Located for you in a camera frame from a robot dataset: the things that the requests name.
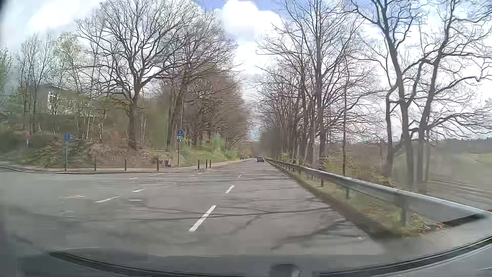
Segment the curb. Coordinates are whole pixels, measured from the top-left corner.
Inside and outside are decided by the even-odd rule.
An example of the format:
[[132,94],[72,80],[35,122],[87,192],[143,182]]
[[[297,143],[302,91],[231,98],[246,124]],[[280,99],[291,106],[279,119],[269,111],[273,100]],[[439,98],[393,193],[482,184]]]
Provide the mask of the curb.
[[[230,164],[236,164],[236,163],[240,163],[240,162],[244,162],[244,161],[248,161],[248,160],[227,161],[227,162],[225,162],[226,164],[216,164],[215,168],[227,166]],[[190,166],[189,169],[187,169],[187,167],[176,168],[176,169],[183,169],[183,170],[182,171],[175,171],[175,172],[173,172],[173,171],[157,171],[157,170],[154,170],[154,171],[149,171],[149,170],[146,170],[146,171],[123,171],[122,170],[122,171],[86,171],[86,172],[70,172],[70,171],[47,172],[47,171],[42,171],[42,170],[23,170],[23,169],[19,169],[17,167],[6,166],[6,165],[2,165],[2,164],[0,164],[0,169],[9,170],[9,171],[16,171],[16,172],[25,172],[25,173],[72,174],[72,175],[120,174],[120,173],[181,173],[181,172],[193,172],[193,171],[204,170],[204,169],[197,169],[196,166]]]

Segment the guardrail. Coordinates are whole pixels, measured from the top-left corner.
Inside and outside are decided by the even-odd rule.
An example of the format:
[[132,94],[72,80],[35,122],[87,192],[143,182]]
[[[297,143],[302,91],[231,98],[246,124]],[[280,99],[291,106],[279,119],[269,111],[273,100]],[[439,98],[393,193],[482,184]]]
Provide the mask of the guardrail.
[[416,213],[437,222],[450,222],[472,216],[484,217],[492,214],[479,208],[470,207],[432,196],[378,185],[296,164],[267,158],[265,160],[289,171],[298,171],[299,173],[304,172],[315,176],[316,178],[320,178],[321,186],[323,186],[323,180],[342,186],[345,189],[345,197],[347,198],[349,197],[349,191],[354,190],[359,193],[390,202],[401,208],[402,226],[406,224],[407,215],[410,213]]

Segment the road sign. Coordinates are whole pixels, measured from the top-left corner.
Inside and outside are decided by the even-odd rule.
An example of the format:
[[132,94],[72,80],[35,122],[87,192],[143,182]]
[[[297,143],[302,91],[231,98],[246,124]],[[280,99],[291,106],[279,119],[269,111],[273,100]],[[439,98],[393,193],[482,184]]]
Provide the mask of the road sign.
[[69,144],[70,143],[70,135],[69,134],[65,134],[65,144]]
[[182,140],[185,137],[185,133],[182,130],[178,131],[178,140]]

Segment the white cloud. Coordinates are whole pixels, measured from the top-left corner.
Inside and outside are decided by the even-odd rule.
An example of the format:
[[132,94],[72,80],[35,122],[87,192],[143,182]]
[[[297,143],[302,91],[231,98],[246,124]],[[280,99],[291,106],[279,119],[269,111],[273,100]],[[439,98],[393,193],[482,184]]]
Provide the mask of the white cloud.
[[99,0],[52,0],[31,17],[27,28],[32,32],[43,32],[71,24],[74,19],[84,17],[98,4]]
[[[242,76],[251,79],[255,74],[261,74],[269,60],[269,56],[257,55],[256,41],[273,29],[273,25],[281,24],[281,17],[268,10],[259,10],[251,1],[229,0],[221,10],[217,11],[224,31],[238,43],[235,62],[240,64]],[[245,98],[254,97],[254,91],[244,86]]]
[[1,46],[16,52],[35,32],[74,30],[73,20],[83,18],[99,0],[10,0],[1,19]]

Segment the asphalt road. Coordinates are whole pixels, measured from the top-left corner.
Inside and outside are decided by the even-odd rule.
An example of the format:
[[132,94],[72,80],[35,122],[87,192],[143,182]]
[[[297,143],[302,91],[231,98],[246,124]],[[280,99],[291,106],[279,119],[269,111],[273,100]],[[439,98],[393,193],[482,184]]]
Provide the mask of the asphalt road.
[[0,172],[6,228],[38,247],[153,255],[372,254],[353,223],[268,163],[206,172]]

